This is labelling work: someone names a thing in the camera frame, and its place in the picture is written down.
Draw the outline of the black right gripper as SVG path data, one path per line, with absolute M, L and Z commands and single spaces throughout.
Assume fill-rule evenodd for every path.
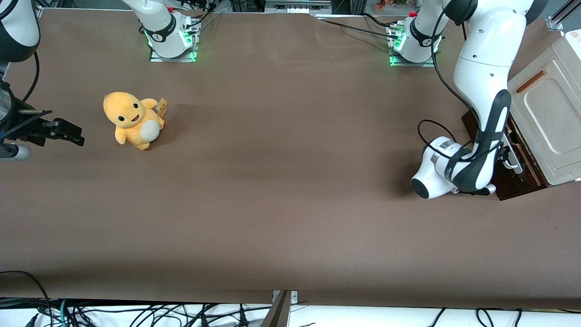
M 37 132 L 46 132 L 43 125 L 46 121 L 43 117 L 52 113 L 52 110 L 36 110 L 20 99 L 11 99 L 10 108 L 1 120 L 0 142 L 20 139 L 43 147 L 46 139 L 60 139 L 83 147 L 85 138 L 82 136 L 82 129 L 62 118 L 49 122 L 52 132 L 46 136 L 37 136 Z

